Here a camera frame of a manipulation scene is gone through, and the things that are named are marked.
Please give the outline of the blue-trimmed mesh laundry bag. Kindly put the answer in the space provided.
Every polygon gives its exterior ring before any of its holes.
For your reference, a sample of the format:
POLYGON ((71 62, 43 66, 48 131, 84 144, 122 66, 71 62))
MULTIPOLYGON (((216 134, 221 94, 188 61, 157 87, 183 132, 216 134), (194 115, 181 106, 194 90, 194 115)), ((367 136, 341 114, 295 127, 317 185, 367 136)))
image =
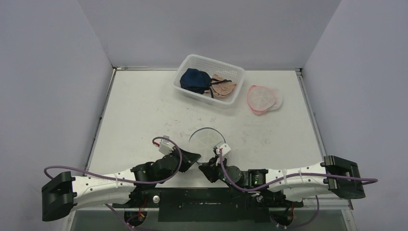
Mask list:
POLYGON ((201 155, 198 165, 207 163, 215 157, 214 149, 226 143, 224 136, 215 128, 204 127, 196 130, 189 138, 189 150, 201 155))

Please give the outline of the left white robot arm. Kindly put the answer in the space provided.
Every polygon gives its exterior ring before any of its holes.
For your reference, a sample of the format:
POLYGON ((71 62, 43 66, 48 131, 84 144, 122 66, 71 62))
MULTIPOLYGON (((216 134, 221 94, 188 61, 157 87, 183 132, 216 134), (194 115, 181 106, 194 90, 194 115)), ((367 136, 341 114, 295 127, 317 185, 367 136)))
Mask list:
POLYGON ((186 172, 200 158, 200 154, 174 148, 155 162, 113 174, 73 176, 70 171, 62 172, 41 189, 42 220, 55 221, 88 206, 138 207, 143 202, 143 191, 163 184, 177 172, 186 172))

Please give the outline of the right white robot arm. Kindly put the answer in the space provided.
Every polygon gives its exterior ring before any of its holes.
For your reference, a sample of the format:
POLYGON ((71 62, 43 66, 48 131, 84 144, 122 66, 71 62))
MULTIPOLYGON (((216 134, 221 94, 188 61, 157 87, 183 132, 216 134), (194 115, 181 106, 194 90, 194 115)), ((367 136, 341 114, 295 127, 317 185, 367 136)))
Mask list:
POLYGON ((314 165, 292 169, 240 170, 227 166, 226 159, 213 157, 199 170, 214 183, 218 180, 241 192, 272 192, 273 203, 285 206, 303 198, 335 194, 342 199, 362 199, 366 194, 355 162, 329 155, 314 165))

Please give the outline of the pink-trimmed mesh laundry bag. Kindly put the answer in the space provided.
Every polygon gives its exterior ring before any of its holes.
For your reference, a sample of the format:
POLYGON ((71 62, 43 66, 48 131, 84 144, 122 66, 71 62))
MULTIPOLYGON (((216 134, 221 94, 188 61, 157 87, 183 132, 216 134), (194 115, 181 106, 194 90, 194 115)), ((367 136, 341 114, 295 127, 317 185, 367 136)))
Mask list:
POLYGON ((283 94, 276 88, 252 85, 246 100, 253 114, 260 116, 278 110, 283 103, 283 94))

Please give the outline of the navy blue bra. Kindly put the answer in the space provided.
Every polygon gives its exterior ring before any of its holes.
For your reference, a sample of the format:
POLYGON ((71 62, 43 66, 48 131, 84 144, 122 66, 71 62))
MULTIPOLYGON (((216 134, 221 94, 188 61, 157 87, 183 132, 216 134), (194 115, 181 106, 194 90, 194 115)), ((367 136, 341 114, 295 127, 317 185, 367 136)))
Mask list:
POLYGON ((182 89, 204 94, 205 90, 208 90, 211 86, 212 77, 204 71, 197 69, 187 69, 180 79, 180 87, 182 89))

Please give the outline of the beige bra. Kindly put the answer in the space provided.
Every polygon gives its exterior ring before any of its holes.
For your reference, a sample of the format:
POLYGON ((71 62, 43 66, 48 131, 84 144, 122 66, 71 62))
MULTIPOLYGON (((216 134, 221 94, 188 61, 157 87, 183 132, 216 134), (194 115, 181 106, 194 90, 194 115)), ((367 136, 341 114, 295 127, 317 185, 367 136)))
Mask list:
POLYGON ((204 93, 209 93, 212 98, 225 98, 234 91, 236 86, 237 83, 214 74, 210 88, 205 90, 204 93))

